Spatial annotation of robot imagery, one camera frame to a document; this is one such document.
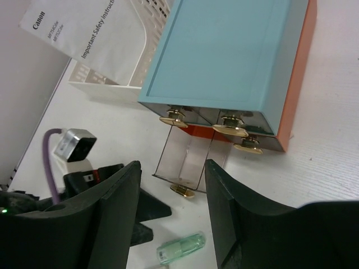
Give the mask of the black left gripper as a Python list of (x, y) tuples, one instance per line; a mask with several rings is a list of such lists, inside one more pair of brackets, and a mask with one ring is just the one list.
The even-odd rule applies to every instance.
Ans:
[[(63, 176), (65, 189), (60, 191), (61, 201), (65, 201), (81, 192), (105, 181), (124, 167), (123, 164), (104, 166), (95, 170), (79, 171)], [(5, 192), (1, 191), (1, 214), (18, 215), (32, 211), (45, 211), (53, 206), (51, 198), (40, 199), (25, 191)], [(136, 211), (136, 222), (149, 221), (169, 217), (171, 208), (152, 196), (147, 191), (140, 189)], [(130, 246), (144, 244), (153, 240), (153, 230), (141, 223), (135, 223), (132, 231)]]

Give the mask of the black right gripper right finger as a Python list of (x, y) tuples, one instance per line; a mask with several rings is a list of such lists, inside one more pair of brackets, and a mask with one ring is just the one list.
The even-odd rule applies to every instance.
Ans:
[(358, 202), (283, 205), (205, 162), (219, 268), (357, 268)]

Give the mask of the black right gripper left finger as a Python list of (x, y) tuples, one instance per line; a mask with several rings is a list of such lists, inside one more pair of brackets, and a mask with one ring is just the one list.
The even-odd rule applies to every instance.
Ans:
[(45, 211), (1, 215), (2, 268), (125, 268), (141, 164)]

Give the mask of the clear drawer gold handle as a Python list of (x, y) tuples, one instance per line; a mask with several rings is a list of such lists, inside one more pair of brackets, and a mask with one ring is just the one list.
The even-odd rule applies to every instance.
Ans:
[(224, 135), (248, 137), (249, 135), (273, 136), (270, 125), (260, 112), (220, 110), (217, 123), (212, 128)]

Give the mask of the white spiral notebook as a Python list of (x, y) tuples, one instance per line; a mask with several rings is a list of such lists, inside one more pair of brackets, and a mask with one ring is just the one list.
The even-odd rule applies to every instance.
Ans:
[(91, 64), (120, 1), (31, 1), (20, 27), (67, 56)]

